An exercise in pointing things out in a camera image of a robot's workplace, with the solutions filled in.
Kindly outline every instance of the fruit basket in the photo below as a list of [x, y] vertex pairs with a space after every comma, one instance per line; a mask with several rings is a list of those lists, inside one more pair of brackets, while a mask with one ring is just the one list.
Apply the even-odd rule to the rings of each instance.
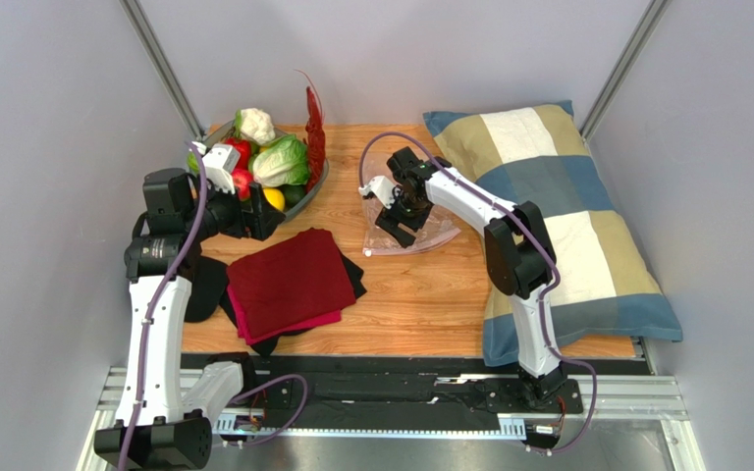
[[[232, 137], [235, 133], [235, 122], [229, 121], [228, 123], [224, 124], [208, 136], [202, 141], [202, 143], [206, 146], [206, 148], [211, 148], [214, 144], [221, 143], [228, 138]], [[275, 129], [276, 132], [276, 139], [279, 139], [281, 137], [285, 137], [288, 134], [286, 132], [283, 132], [279, 129]], [[285, 222], [291, 221], [295, 216], [298, 215], [301, 211], [304, 210], [304, 208], [307, 206], [307, 204], [310, 203], [310, 201], [316, 197], [316, 194], [319, 192], [319, 189], [321, 189], [322, 184], [325, 182], [325, 179], [328, 177], [328, 173], [330, 172], [330, 164], [327, 159], [325, 159], [325, 163], [322, 166], [322, 173], [319, 176], [318, 181], [312, 186], [310, 190], [306, 190], [303, 195], [298, 194], [297, 190], [293, 191], [290, 188], [285, 189], [284, 191], [288, 191], [291, 193], [290, 196], [285, 195], [285, 208], [284, 208], [284, 214], [285, 214]]]

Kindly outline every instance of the gray wall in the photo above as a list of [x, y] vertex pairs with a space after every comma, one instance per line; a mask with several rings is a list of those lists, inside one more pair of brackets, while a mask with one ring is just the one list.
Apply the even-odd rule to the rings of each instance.
[[580, 124], [647, 0], [143, 0], [205, 125], [264, 108], [328, 123], [421, 123], [434, 109], [571, 99]]
[[592, 142], [685, 341], [709, 469], [754, 469], [754, 2], [674, 0]]
[[0, 469], [75, 468], [127, 357], [141, 179], [184, 138], [117, 1], [0, 1]]

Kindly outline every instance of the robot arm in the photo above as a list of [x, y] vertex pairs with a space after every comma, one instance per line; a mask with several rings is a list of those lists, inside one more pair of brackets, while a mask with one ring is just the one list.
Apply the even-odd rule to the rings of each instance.
[[512, 208], [516, 217], [554, 259], [554, 249], [542, 214], [535, 204], [526, 202], [517, 205], [498, 198], [465, 179], [449, 162], [440, 158], [439, 162], [445, 167], [443, 171], [439, 171], [431, 162], [421, 161], [406, 147], [393, 154], [387, 163], [398, 184], [386, 177], [375, 177], [359, 192], [365, 198], [377, 197], [380, 200], [383, 209], [375, 224], [403, 247], [414, 243], [414, 235], [402, 226], [417, 232], [435, 204], [449, 209], [479, 232], [484, 239], [488, 275], [494, 286], [507, 294], [511, 302], [519, 339], [519, 365], [527, 373], [526, 379], [532, 385], [535, 400], [543, 400], [566, 379], [559, 368], [560, 360], [550, 349], [557, 347], [550, 313], [546, 310], [552, 345], [546, 345], [543, 340], [539, 318], [539, 296], [551, 282], [551, 273], [531, 243], [527, 240], [514, 241], [521, 233], [503, 212], [482, 202], [476, 194], [456, 184], [455, 180], [465, 181], [499, 206]]
[[[264, 240], [285, 216], [267, 202], [257, 183], [250, 184], [250, 199], [246, 202], [240, 202], [221, 183], [214, 186], [207, 200], [199, 204], [204, 213], [190, 250], [176, 276], [162, 291], [155, 314], [148, 321], [145, 318], [148, 303], [187, 242], [195, 212], [189, 174], [185, 170], [160, 170], [144, 179], [142, 190], [147, 211], [139, 218], [133, 241], [125, 251], [133, 311], [127, 379], [115, 426], [96, 432], [93, 445], [96, 454], [114, 465], [119, 463], [126, 430], [135, 427], [128, 460], [136, 467], [204, 467], [212, 443], [211, 420], [220, 415], [243, 387], [242, 366], [224, 361], [208, 365], [189, 392], [185, 395], [180, 392], [183, 321], [200, 244], [217, 234]], [[141, 234], [144, 223], [147, 235]], [[145, 323], [149, 324], [147, 336], [142, 335]], [[146, 341], [146, 360], [140, 364], [142, 340]], [[142, 399], [137, 401], [140, 366], [144, 366], [146, 375], [141, 385]], [[136, 405], [139, 413], [135, 423], [131, 423]]]

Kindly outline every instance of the red towel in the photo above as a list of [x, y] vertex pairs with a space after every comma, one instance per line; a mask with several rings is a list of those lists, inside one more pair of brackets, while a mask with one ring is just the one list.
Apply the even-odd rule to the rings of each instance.
[[235, 297], [235, 291], [232, 289], [232, 287], [227, 287], [226, 292], [229, 294], [229, 299], [232, 301], [232, 307], [235, 309], [235, 322], [238, 324], [238, 337], [246, 340], [247, 345], [255, 345], [260, 341], [272, 339], [273, 337], [285, 332], [313, 329], [314, 327], [325, 326], [342, 321], [341, 311], [329, 312], [327, 314], [322, 314], [312, 319], [307, 319], [306, 321], [299, 322], [298, 324], [287, 326], [283, 329], [279, 329], [278, 331], [266, 334], [256, 339], [255, 337], [251, 337], [248, 334], [249, 329], [246, 326], [246, 312], [243, 311], [241, 302], [238, 301], [238, 299]]
[[356, 302], [339, 248], [324, 230], [310, 229], [247, 255], [227, 274], [246, 313], [243, 334], [256, 340]]

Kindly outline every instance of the plaid pillow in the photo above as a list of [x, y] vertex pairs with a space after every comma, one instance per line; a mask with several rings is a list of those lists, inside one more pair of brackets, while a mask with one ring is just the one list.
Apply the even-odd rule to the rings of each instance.
[[[488, 114], [430, 112], [424, 122], [465, 177], [496, 196], [540, 207], [561, 272], [550, 294], [559, 345], [587, 334], [682, 340], [572, 115], [563, 102]], [[511, 305], [494, 288], [482, 349], [488, 366], [518, 360]]]

